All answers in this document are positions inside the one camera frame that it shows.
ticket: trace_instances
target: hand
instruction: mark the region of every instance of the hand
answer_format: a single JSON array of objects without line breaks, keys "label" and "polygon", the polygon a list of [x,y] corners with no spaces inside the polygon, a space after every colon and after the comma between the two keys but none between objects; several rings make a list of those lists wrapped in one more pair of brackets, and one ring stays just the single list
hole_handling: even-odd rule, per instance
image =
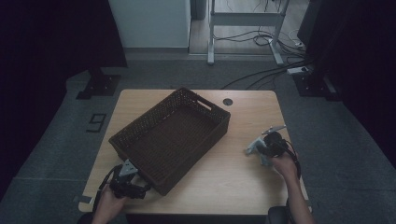
[{"label": "hand", "polygon": [[297,168],[289,153],[284,152],[276,158],[269,158],[276,170],[283,175],[285,179],[293,179],[297,177]]},{"label": "hand", "polygon": [[101,198],[93,215],[92,224],[107,223],[113,219],[122,210],[124,204],[128,201],[127,197],[118,199],[110,186],[106,184],[102,189]]}]

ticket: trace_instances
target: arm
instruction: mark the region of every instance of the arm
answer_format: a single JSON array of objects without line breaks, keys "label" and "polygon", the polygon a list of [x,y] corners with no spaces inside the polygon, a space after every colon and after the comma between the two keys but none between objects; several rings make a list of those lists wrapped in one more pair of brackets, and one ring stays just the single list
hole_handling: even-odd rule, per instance
[{"label": "arm", "polygon": [[289,194],[289,208],[294,221],[300,223],[316,223],[306,205],[305,198],[297,177],[297,168],[291,156],[284,153],[281,157],[270,159],[275,168],[283,175]]},{"label": "arm", "polygon": [[116,198],[110,186],[106,184],[102,189],[102,195],[93,215],[92,224],[106,224],[109,222],[119,214],[127,200],[127,197]]}]

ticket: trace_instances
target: white desk frame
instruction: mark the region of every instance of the white desk frame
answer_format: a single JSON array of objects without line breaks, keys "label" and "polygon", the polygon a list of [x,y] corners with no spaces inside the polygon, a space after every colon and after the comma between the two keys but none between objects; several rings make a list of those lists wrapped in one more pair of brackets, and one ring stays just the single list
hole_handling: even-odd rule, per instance
[{"label": "white desk frame", "polygon": [[269,46],[273,52],[277,65],[283,65],[283,60],[276,48],[277,40],[279,39],[280,29],[283,25],[283,20],[286,17],[286,10],[288,9],[289,0],[283,6],[282,10],[277,13],[263,12],[263,13],[233,13],[233,12],[215,12],[215,0],[212,0],[212,8],[210,10],[210,34],[207,45],[207,63],[213,64],[215,62],[215,43],[214,30],[215,26],[275,26],[275,33],[273,38],[269,39]]}]

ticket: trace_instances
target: forearm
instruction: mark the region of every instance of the forearm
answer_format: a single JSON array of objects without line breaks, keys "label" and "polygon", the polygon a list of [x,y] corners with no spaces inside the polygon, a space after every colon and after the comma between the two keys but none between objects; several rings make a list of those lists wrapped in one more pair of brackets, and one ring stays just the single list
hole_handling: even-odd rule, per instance
[{"label": "forearm", "polygon": [[285,179],[289,194],[289,208],[294,221],[300,223],[315,223],[311,212],[305,202],[305,198],[297,176]]}]

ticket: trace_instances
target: stand base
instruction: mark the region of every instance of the stand base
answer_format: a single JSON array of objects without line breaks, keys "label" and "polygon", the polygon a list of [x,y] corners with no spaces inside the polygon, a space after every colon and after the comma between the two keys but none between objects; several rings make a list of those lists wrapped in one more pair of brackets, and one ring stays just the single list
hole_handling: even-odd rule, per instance
[{"label": "stand base", "polygon": [[88,82],[84,91],[81,91],[76,99],[89,100],[92,96],[113,96],[119,82],[120,75],[104,75],[104,82],[100,85],[93,81],[92,78]]},{"label": "stand base", "polygon": [[309,84],[310,75],[293,75],[294,83],[300,96],[325,97],[328,101],[340,101],[341,98],[334,90],[332,84],[322,80],[317,85]]}]

